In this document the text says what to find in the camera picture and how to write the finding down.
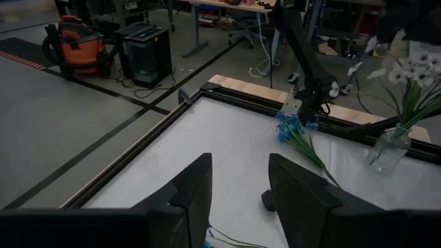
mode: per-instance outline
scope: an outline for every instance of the clear glass vase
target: clear glass vase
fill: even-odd
[[[368,166],[381,174],[391,173],[411,147],[410,131],[398,124],[395,129],[381,134],[367,155]]]

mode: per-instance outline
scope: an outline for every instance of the orange shop vacuum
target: orange shop vacuum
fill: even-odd
[[[104,38],[107,44],[114,44],[111,32],[70,15],[61,18],[58,29],[50,24],[45,30],[48,36],[43,41],[43,53],[50,62],[60,67],[65,78],[72,78],[75,73],[109,76],[110,65],[118,52],[115,45],[110,52],[105,49]]]

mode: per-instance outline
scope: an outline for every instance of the gray floor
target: gray floor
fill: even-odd
[[[37,23],[44,23],[58,19],[54,8],[47,9],[48,12],[46,9],[38,10],[37,8],[29,10],[27,7],[20,7],[22,9],[19,9],[18,3],[23,5],[23,2],[31,1],[0,4],[0,12],[8,17],[5,22],[0,23],[0,32],[22,28],[26,24],[34,25],[35,20],[38,20]],[[49,0],[34,2],[42,5],[52,3]],[[152,23],[168,27],[166,11],[152,12],[150,16]],[[201,38],[209,40],[209,46],[195,56],[183,59],[182,53],[192,46],[190,15],[182,12],[176,14],[175,24],[176,32],[171,32],[170,36],[172,61],[176,66],[176,81],[179,82],[228,47],[228,32],[222,31],[220,27],[201,28]],[[40,44],[45,37],[43,27],[44,25],[40,25],[0,33],[0,39],[17,37]],[[271,30],[266,29],[265,34],[270,35]],[[396,43],[394,48],[394,51],[398,53],[403,52],[401,43]],[[286,78],[293,72],[296,64],[295,56],[288,45],[280,46],[278,56],[281,64],[274,68],[274,87],[287,91],[291,85],[288,84]],[[256,43],[253,50],[248,48],[246,42],[239,43],[188,81],[183,89],[191,94],[215,74],[269,86],[268,78],[257,79],[248,74],[250,68],[254,68],[264,59],[265,53],[259,43]],[[388,60],[375,59],[369,62],[365,70],[371,71],[388,63],[390,63]],[[324,66],[340,81],[345,81],[348,67],[330,63]],[[113,76],[118,76],[119,68],[117,60],[112,68]],[[141,109],[127,101],[1,57],[0,74],[2,75],[0,82],[0,186],[6,189],[3,194],[0,194],[0,209],[54,173],[86,147],[91,146]],[[97,76],[81,76],[80,78],[132,98],[135,98],[133,91],[138,89],[138,87],[123,88],[114,80]],[[359,80],[362,92],[374,94],[380,92],[376,84],[364,80],[364,76],[360,75]],[[163,87],[169,87],[171,84],[173,80],[170,76],[163,80]],[[151,103],[163,93],[164,91],[155,92],[140,100]],[[393,112],[382,103],[367,97],[363,97],[362,100],[374,114],[385,117],[393,115]],[[362,111],[354,95],[339,97],[335,102]],[[177,105],[177,92],[174,92],[157,106],[173,110]],[[107,142],[91,151],[88,156],[40,191],[23,207],[58,207],[163,117],[163,114],[151,110],[146,112]],[[438,123],[439,118],[436,117],[422,121],[419,125],[428,129],[434,143],[441,144]]]

